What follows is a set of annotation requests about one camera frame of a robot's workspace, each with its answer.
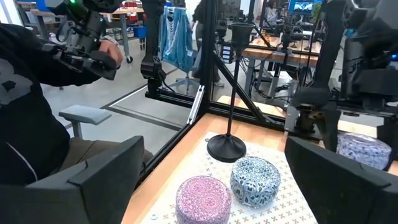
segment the person in background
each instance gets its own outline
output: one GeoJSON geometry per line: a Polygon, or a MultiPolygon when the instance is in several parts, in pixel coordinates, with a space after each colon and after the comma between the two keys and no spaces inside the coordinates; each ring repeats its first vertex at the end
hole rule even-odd
{"type": "MultiPolygon", "coordinates": [[[[201,41],[199,41],[199,39],[203,38],[203,31],[204,31],[203,25],[205,23],[205,4],[206,4],[206,2],[210,3],[210,1],[211,0],[201,0],[192,16],[191,29],[193,29],[193,27],[197,23],[197,29],[196,29],[195,35],[196,35],[198,50],[201,47],[201,41]]],[[[221,12],[222,12],[221,7],[222,7],[222,3],[221,3],[221,1],[219,1],[217,15],[221,14],[221,12]]],[[[221,81],[220,75],[218,74],[217,66],[214,65],[213,69],[214,69],[214,76],[213,76],[214,86],[223,87],[224,83],[221,81]]],[[[193,74],[193,77],[200,78],[200,73],[201,73],[201,69],[199,69],[195,74],[193,74]]]]}
{"type": "Polygon", "coordinates": [[[276,2],[269,0],[266,7],[266,18],[270,25],[276,26],[278,13],[276,11],[276,2]]]}
{"type": "MultiPolygon", "coordinates": [[[[118,43],[110,37],[100,41],[99,51],[119,67],[118,43]]],[[[31,184],[119,144],[71,138],[52,114],[41,83],[82,86],[100,77],[69,69],[42,51],[46,43],[22,26],[0,23],[0,184],[31,184]]],[[[142,157],[148,162],[152,154],[142,157]]]]}

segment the blue hanging cloth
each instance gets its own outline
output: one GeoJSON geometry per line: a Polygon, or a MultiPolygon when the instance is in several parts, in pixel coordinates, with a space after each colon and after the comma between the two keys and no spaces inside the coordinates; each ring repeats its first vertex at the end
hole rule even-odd
{"type": "Polygon", "coordinates": [[[193,65],[192,30],[185,9],[164,7],[160,18],[159,57],[188,73],[193,65]]]}

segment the floor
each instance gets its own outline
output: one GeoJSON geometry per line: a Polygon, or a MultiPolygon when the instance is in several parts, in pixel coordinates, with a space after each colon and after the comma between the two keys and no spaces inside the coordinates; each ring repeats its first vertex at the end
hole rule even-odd
{"type": "MultiPolygon", "coordinates": [[[[66,86],[64,90],[43,85],[46,99],[49,101],[53,114],[66,127],[70,123],[58,116],[58,112],[71,105],[85,105],[95,108],[110,107],[112,117],[98,126],[83,124],[83,137],[85,139],[101,139],[107,141],[123,141],[135,135],[141,135],[145,139],[146,149],[156,153],[159,149],[182,127],[188,118],[190,109],[148,99],[144,96],[146,92],[146,80],[140,73],[140,63],[145,55],[139,50],[139,41],[129,41],[130,53],[134,58],[133,63],[123,62],[116,74],[114,81],[100,79],[90,85],[81,87],[66,86]]],[[[338,78],[341,73],[342,51],[336,59],[336,67],[332,77],[338,78]]],[[[234,64],[227,65],[233,71],[234,64]]],[[[174,66],[163,63],[163,69],[168,73],[166,83],[171,84],[176,78],[183,78],[185,73],[177,70],[174,66]]],[[[221,75],[221,81],[225,83],[224,88],[215,88],[213,99],[217,100],[222,95],[231,95],[231,86],[221,75]]],[[[245,74],[239,72],[238,83],[243,86],[245,74]]],[[[267,90],[269,84],[263,83],[262,90],[267,90]]],[[[184,87],[175,88],[175,91],[184,93],[184,87]]],[[[191,88],[189,95],[195,96],[196,89],[191,88]]],[[[253,100],[262,101],[255,92],[253,100]]],[[[380,118],[360,116],[353,118],[343,116],[343,120],[355,123],[377,126],[382,123],[380,118]]]]}

